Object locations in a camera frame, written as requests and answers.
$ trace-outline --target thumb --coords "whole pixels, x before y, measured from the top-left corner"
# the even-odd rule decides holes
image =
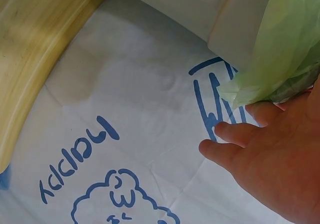
[[[242,150],[242,147],[235,144],[219,144],[211,140],[204,140],[199,145],[199,151],[205,158],[231,173],[233,172],[233,161]]]
[[[320,119],[320,78],[314,84],[307,101],[307,115],[311,119]]]

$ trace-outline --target finger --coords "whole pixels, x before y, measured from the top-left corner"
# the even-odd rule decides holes
[[[282,109],[270,102],[258,102],[247,105],[245,109],[261,127],[268,126],[283,113]]]
[[[307,101],[307,115],[311,119],[320,119],[320,78],[314,84]]]
[[[253,136],[260,130],[259,127],[251,124],[230,125],[225,122],[219,123],[214,129],[216,135],[222,140],[241,147],[247,147]]]
[[[204,140],[199,145],[199,151],[205,158],[222,166],[229,172],[232,172],[232,163],[242,150],[243,148],[238,145],[218,144],[211,140]]]

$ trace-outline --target green plastic bag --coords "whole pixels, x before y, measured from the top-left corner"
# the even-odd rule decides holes
[[[312,86],[320,73],[320,0],[270,0],[247,71],[222,84],[233,108],[286,101]]]

